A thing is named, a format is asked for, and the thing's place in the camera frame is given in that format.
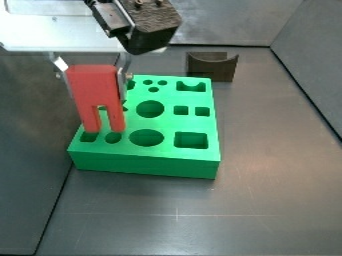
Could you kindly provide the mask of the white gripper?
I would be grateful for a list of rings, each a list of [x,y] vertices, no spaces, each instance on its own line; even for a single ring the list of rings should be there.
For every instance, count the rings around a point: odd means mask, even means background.
[[[54,52],[121,52],[114,62],[120,100],[125,100],[130,54],[108,38],[82,0],[0,0],[0,46],[7,51],[49,52],[67,93],[67,64]]]

